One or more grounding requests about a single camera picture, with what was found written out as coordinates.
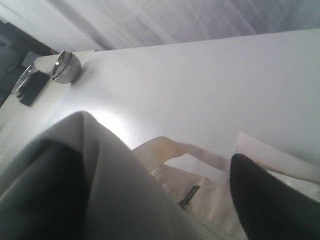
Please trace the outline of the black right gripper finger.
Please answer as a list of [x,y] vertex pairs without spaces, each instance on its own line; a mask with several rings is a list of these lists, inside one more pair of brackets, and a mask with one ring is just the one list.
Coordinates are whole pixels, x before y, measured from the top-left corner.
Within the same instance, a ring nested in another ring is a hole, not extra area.
[[318,240],[320,204],[243,154],[230,162],[230,192],[250,240]]

